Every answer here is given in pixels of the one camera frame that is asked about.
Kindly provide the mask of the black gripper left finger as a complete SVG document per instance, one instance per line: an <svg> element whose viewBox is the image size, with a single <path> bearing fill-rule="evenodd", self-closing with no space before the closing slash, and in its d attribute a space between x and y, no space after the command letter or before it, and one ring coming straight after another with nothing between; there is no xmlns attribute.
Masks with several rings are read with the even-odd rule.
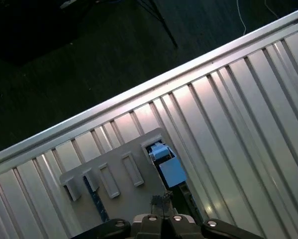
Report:
<svg viewBox="0 0 298 239"><path fill-rule="evenodd" d="M111 219L75 239L160 239L163 224L162 196L151 199L151 213L134 217L132 223L123 219Z"/></svg>

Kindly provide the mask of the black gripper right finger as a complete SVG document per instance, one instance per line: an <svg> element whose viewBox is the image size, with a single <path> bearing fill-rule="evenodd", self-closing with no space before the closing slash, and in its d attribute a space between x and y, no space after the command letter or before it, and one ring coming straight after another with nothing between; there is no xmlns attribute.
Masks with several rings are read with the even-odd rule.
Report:
<svg viewBox="0 0 298 239"><path fill-rule="evenodd" d="M176 239L260 239L261 237L219 219L209 219L201 225L189 215L176 214L172 204L173 195L164 194L164 219L167 235Z"/></svg>

